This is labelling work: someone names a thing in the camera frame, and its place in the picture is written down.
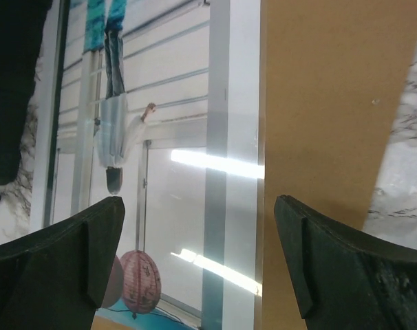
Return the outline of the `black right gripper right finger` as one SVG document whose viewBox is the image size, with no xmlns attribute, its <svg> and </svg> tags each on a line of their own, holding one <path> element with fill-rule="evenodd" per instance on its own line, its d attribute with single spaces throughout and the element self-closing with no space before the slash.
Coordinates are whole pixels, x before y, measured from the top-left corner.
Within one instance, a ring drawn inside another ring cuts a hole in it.
<svg viewBox="0 0 417 330">
<path fill-rule="evenodd" d="M 335 221 L 289 195 L 275 220 L 308 329 L 417 330 L 417 250 Z"/>
</svg>

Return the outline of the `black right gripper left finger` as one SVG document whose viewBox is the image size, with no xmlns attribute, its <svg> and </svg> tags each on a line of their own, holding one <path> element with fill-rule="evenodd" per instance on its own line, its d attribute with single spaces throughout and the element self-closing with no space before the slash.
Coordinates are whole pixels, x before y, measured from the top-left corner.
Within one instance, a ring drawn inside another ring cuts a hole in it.
<svg viewBox="0 0 417 330">
<path fill-rule="evenodd" d="M 121 197 L 0 245 L 0 329 L 90 329 L 122 232 Z"/>
</svg>

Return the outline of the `printed lantern photo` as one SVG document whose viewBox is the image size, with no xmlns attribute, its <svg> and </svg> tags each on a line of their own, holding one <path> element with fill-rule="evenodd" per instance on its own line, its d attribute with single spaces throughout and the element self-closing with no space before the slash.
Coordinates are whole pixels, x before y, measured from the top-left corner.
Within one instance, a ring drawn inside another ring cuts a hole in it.
<svg viewBox="0 0 417 330">
<path fill-rule="evenodd" d="M 98 121 L 106 108 L 109 1 L 55 1 L 43 44 L 30 229 L 108 195 Z M 132 119 L 145 132 L 123 164 L 126 214 L 93 329 L 256 329 L 259 1 L 126 1 Z"/>
</svg>

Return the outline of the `brown fibreboard backing board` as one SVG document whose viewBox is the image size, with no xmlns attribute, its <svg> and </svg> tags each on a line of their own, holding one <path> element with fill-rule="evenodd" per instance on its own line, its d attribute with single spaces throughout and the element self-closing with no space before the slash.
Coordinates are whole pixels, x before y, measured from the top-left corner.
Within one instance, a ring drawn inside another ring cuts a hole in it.
<svg viewBox="0 0 417 330">
<path fill-rule="evenodd" d="M 256 329 L 305 329 L 274 206 L 367 219 L 417 46 L 417 1 L 259 1 Z"/>
</svg>

